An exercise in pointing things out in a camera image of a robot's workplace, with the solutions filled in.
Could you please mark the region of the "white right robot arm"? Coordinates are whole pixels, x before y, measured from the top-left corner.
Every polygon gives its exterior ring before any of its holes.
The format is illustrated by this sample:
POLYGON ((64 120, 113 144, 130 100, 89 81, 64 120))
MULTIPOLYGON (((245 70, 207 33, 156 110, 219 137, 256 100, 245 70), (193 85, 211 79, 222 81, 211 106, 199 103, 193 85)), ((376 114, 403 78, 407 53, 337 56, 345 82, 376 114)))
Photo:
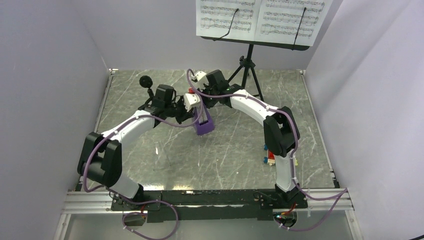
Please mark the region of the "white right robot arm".
POLYGON ((276 167, 276 202, 288 208, 300 192, 295 169, 295 152, 300 133, 288 107, 277 108, 248 93, 238 84, 231 85, 221 70, 194 75, 207 107, 217 102, 241 111, 263 127, 264 144, 274 155, 276 167))

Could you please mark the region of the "purple metronome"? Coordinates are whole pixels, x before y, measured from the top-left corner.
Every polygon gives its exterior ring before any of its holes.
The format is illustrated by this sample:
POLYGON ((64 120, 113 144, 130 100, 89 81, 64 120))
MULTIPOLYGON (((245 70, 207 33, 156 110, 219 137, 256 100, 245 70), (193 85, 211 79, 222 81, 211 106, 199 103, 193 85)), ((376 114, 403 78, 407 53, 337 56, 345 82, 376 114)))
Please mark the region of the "purple metronome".
POLYGON ((212 117, 208 109, 206 108, 204 104, 202 106, 203 106, 202 111, 200 111, 200 107, 194 108, 193 119, 194 120, 198 119, 194 124, 194 129, 198 136, 208 134, 215 129, 214 122, 212 120, 212 117))

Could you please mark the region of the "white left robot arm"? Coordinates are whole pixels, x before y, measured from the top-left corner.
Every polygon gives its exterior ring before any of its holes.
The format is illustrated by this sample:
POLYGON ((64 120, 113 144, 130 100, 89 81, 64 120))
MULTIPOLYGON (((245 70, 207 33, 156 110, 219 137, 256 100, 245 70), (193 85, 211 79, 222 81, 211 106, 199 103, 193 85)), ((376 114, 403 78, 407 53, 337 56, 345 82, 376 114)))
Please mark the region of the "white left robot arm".
POLYGON ((178 96, 176 90, 160 84, 155 91, 147 90, 149 98, 127 120, 102 133, 89 133, 83 143, 77 172, 83 177, 83 189, 92 192, 87 180, 99 183, 124 197, 131 210, 139 209, 144 201, 144 187, 123 172, 123 152, 144 133, 154 129, 167 118, 175 118, 177 127, 194 116, 200 103, 196 94, 178 96))

